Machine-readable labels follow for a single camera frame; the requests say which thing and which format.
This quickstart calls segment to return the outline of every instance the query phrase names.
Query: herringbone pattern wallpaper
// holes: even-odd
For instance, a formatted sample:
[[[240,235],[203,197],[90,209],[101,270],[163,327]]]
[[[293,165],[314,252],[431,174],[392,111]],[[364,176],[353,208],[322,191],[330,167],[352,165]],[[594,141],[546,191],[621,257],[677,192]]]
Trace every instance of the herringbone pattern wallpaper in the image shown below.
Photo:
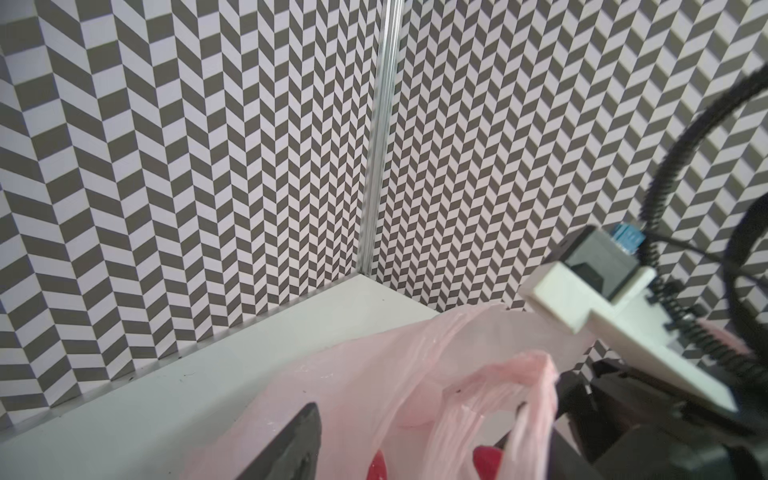
[[[637,216],[694,115],[768,61],[767,19],[746,0],[406,2],[376,279],[439,311],[522,308],[519,285],[568,231]],[[668,233],[724,249],[768,191],[766,114],[764,95],[704,142]],[[662,262],[722,326],[717,265],[670,248]],[[768,241],[750,263],[766,271]],[[766,309],[757,288],[742,295]]]
[[[354,267],[376,0],[0,5],[0,427]]]

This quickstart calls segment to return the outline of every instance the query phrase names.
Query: black wire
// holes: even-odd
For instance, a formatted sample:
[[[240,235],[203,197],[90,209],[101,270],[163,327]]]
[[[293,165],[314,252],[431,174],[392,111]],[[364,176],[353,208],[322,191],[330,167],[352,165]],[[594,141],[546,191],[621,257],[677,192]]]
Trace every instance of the black wire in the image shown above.
[[[768,64],[742,79],[716,99],[677,139],[654,175],[640,210],[640,219],[645,222],[646,231],[658,231],[669,196],[675,190],[677,178],[690,163],[701,141],[728,115],[766,88]],[[659,257],[659,250],[653,241],[643,242],[637,250],[640,263],[657,271]],[[692,321],[688,310],[677,302],[675,295],[664,292],[664,281],[660,277],[654,279],[648,287],[669,314],[673,327],[679,329],[683,337],[715,359],[725,370],[768,392],[767,368],[734,352],[709,334],[698,322]]]
[[[752,273],[747,272],[741,266],[738,266],[734,262],[730,262],[729,260],[726,260],[720,257],[719,255],[716,255],[715,253],[707,252],[706,250],[702,250],[699,247],[696,247],[695,245],[692,245],[686,241],[678,240],[677,238],[666,237],[656,232],[650,232],[646,230],[643,232],[643,234],[645,235],[646,238],[654,242],[669,243],[670,245],[674,245],[676,247],[684,248],[685,250],[696,252],[708,260],[712,260],[715,263],[719,263],[723,267],[723,270],[725,270],[726,272],[736,276],[743,276],[744,278],[748,278],[752,280],[755,284],[761,286],[765,290],[768,290],[768,280],[754,276]]]

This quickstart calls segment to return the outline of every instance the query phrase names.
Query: red tip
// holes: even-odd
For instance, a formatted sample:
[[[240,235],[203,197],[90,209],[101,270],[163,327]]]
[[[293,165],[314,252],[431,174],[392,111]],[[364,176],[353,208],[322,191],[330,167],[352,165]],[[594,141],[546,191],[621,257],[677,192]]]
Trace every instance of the red tip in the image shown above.
[[[381,450],[376,452],[371,462],[370,468],[368,468],[368,476],[366,480],[386,480],[386,463],[384,462],[384,454]]]
[[[475,464],[480,480],[494,480],[498,467],[502,464],[504,451],[496,447],[479,446],[472,453],[472,463]]]

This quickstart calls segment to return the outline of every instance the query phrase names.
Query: patterned wall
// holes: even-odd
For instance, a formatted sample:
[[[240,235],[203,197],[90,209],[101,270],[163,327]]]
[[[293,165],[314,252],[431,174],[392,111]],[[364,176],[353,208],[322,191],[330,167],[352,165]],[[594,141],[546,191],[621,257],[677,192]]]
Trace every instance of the patterned wall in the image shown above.
[[[0,426],[353,271],[375,0],[0,14]]]
[[[768,2],[701,3],[406,2],[377,280],[440,311],[522,308],[519,285],[568,231],[635,218],[694,115],[768,61]],[[703,143],[668,233],[724,250],[768,191],[766,114],[764,95]],[[687,282],[681,298],[727,322],[717,265],[674,248],[662,263]],[[750,263],[766,271],[768,240]],[[766,310],[760,290],[741,293]]]

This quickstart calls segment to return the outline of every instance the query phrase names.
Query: translucent pink bag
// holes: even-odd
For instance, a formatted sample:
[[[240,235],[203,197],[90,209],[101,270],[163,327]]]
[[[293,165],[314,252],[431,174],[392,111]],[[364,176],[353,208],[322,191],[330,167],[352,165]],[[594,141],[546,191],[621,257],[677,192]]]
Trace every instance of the translucent pink bag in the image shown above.
[[[182,478],[236,478],[316,402],[317,480],[365,480],[379,450],[389,480],[477,479],[472,448],[509,430],[497,478],[543,479],[558,368],[572,368],[593,342],[586,331],[571,336],[496,303],[351,340],[275,375],[227,433],[190,458]]]

